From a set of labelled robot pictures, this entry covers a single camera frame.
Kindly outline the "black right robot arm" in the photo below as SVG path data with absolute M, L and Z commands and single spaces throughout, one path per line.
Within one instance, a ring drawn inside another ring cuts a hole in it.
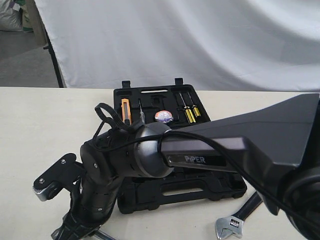
M 126 125 L 105 103 L 95 111 L 110 130 L 80 148 L 84 176 L 74 183 L 56 239 L 79 240 L 103 225 L 124 178 L 163 178 L 175 167 L 239 173 L 273 215 L 283 210 L 301 235 L 319 239 L 319 94 L 177 130 L 160 122 Z

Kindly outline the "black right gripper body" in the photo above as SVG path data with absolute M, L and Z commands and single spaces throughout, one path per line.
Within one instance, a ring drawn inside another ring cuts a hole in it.
M 107 197 L 106 208 L 96 208 L 97 219 L 93 219 L 90 213 L 81 205 L 79 197 L 72 196 L 70 209 L 62 218 L 62 225 L 53 231 L 53 240 L 81 240 L 93 235 L 105 224 L 114 209 L 116 199 Z

